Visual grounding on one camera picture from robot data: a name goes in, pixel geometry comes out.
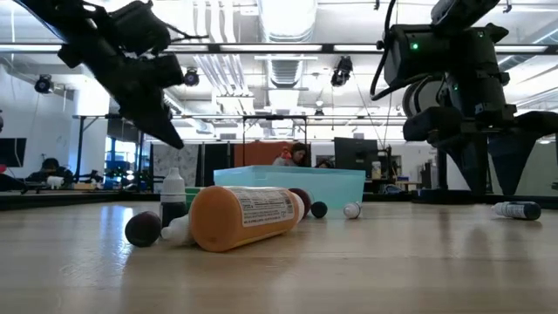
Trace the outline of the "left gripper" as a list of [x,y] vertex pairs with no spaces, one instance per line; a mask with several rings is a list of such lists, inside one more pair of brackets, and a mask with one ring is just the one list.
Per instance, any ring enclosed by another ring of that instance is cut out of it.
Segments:
[[109,90],[133,84],[149,87],[115,94],[113,97],[119,104],[120,115],[143,133],[171,147],[184,147],[172,124],[172,110],[165,103],[164,92],[160,89],[183,83],[182,70],[173,53],[157,51],[129,57],[98,31],[88,30],[66,38],[58,50],[58,57],[71,68],[85,65]]

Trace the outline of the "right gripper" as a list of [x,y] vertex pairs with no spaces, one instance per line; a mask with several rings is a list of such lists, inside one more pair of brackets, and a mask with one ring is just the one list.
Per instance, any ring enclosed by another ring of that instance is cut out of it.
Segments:
[[478,132],[514,119],[488,141],[504,195],[515,194],[535,142],[558,133],[558,113],[532,111],[514,118],[515,106],[503,92],[509,80],[506,72],[477,72],[461,86],[452,76],[434,74],[405,90],[404,139],[428,141],[448,154],[473,195],[484,195],[487,185],[487,137]]

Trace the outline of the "yellow-capped small bottle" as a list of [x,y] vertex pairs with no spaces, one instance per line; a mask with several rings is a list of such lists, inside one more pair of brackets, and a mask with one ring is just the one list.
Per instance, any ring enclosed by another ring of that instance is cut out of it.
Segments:
[[304,210],[287,188],[212,186],[194,197],[189,225],[204,250],[224,252],[292,230]]

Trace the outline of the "small navy dropper bottle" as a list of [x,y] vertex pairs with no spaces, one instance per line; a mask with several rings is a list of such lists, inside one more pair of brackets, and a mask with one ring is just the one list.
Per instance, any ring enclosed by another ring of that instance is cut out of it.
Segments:
[[362,206],[358,201],[349,202],[344,205],[343,213],[347,219],[357,219],[361,215]]

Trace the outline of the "teal plastic bin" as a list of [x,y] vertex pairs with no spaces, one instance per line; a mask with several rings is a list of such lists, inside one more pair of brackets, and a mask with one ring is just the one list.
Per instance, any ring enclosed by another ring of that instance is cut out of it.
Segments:
[[214,171],[217,186],[301,188],[329,209],[362,201],[365,171],[335,168],[249,166]]

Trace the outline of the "pale green partition panel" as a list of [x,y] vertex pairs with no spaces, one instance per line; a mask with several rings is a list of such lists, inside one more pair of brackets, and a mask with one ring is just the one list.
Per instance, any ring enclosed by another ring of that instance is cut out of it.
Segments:
[[558,196],[558,156],[555,141],[537,143],[521,179],[527,195]]

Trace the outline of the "small dark dropper bottle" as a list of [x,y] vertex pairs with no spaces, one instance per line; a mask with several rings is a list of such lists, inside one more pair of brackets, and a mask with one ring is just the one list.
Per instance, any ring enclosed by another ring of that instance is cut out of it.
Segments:
[[160,193],[160,218],[163,228],[167,227],[175,218],[187,214],[185,182],[177,167],[171,167],[163,180]]

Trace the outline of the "orange partition panel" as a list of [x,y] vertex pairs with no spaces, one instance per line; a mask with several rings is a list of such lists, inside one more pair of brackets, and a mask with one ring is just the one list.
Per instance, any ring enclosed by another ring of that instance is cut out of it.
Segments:
[[264,142],[254,141],[245,144],[234,144],[234,166],[293,166],[291,161],[286,161],[283,155],[294,155],[296,150],[305,150],[309,156],[308,146],[303,142]]

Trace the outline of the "small red dropper bottle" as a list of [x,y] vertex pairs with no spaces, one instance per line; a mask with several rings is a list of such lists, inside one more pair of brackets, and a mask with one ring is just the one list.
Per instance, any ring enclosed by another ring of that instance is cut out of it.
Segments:
[[128,221],[125,227],[125,236],[133,246],[143,248],[153,245],[158,240],[160,231],[160,218],[154,212],[145,211]]

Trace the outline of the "small black dropper bottle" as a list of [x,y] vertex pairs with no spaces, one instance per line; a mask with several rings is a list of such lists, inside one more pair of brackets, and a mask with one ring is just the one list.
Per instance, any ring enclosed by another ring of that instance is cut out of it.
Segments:
[[174,246],[192,246],[195,244],[187,215],[170,221],[169,225],[161,230],[160,235]]

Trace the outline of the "black monitor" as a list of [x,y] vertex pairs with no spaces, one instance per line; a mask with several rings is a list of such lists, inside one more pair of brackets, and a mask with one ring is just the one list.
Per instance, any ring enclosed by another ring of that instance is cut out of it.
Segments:
[[0,138],[0,165],[22,167],[26,142],[26,138]]
[[378,161],[378,142],[336,137],[334,140],[335,165],[339,169],[364,170],[371,178],[372,163]]

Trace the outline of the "silver ventilation duct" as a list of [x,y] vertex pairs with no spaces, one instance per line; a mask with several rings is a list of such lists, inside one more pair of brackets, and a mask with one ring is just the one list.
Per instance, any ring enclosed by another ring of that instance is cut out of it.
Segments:
[[[300,44],[313,38],[317,0],[257,0],[262,40],[265,43]],[[267,61],[270,82],[293,88],[303,73],[303,55],[280,55]]]

